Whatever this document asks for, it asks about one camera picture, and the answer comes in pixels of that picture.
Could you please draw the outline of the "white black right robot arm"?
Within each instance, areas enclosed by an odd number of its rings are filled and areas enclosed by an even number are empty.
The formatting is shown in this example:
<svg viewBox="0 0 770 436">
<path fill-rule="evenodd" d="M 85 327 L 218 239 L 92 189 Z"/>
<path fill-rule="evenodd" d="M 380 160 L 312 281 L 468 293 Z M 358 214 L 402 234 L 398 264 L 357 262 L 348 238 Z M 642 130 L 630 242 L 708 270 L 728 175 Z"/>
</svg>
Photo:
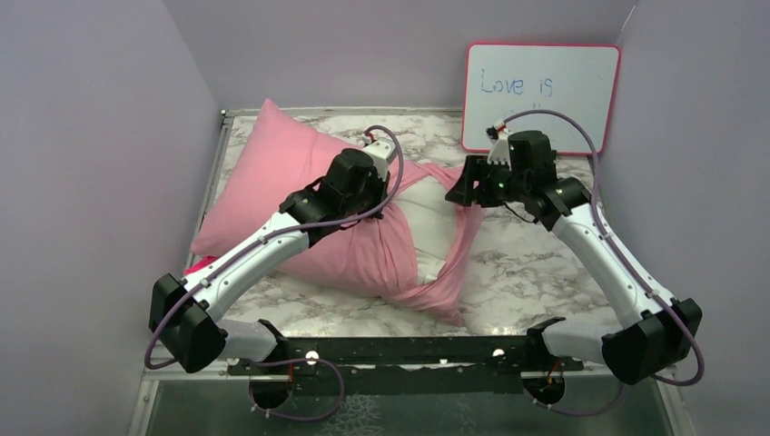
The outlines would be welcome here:
<svg viewBox="0 0 770 436">
<path fill-rule="evenodd" d="M 577 256 L 604 293 L 618 328 L 553 318 L 528 329 L 524 357 L 545 370 L 559 358 L 607 366 L 633 385 L 655 377 L 695 350 L 703 313 L 652 278 L 611 232 L 577 178 L 557 174 L 556 153 L 540 131 L 494 132 L 488 155 L 469 154 L 447 201 L 482 208 L 520 203 L 534 222 Z"/>
</svg>

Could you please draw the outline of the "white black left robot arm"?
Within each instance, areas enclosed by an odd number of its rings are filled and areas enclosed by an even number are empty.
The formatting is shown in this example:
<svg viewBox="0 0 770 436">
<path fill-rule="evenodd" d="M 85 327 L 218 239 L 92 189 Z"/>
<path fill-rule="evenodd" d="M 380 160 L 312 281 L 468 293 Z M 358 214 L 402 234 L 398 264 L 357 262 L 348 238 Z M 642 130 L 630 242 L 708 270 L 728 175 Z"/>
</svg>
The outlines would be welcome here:
<svg viewBox="0 0 770 436">
<path fill-rule="evenodd" d="M 384 140 L 345 148 L 323 176 L 290 193 L 276 213 L 235 248 L 181 279 L 167 273 L 152 289 L 149 328 L 188 373 L 222 355 L 229 333 L 219 321 L 255 283 L 321 239 L 367 218 L 380 219 L 403 176 L 400 147 Z"/>
</svg>

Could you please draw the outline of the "pink pillowcase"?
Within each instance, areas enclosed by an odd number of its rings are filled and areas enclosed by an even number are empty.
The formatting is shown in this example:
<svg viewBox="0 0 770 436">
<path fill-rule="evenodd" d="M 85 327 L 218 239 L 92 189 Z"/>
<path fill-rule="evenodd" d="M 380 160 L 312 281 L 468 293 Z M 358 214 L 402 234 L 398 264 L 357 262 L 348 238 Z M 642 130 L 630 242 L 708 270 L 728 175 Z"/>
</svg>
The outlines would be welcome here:
<svg viewBox="0 0 770 436">
<path fill-rule="evenodd" d="M 324 175 L 333 157 L 345 147 L 344 141 L 292 118 L 275 102 L 265 100 L 223 191 L 192 241 L 192 253 L 201 258 L 226 254 L 266 223 L 290 193 Z M 427 176 L 436 178 L 447 192 L 460 173 L 457 167 L 405 161 L 404 178 L 396 196 Z M 483 210 L 452 203 L 458 222 L 449 257 L 435 282 L 418 285 L 410 229 L 395 198 L 384 209 L 381 220 L 369 219 L 322 239 L 281 264 L 280 271 L 379 297 L 442 322 L 461 325 L 459 297 Z"/>
</svg>

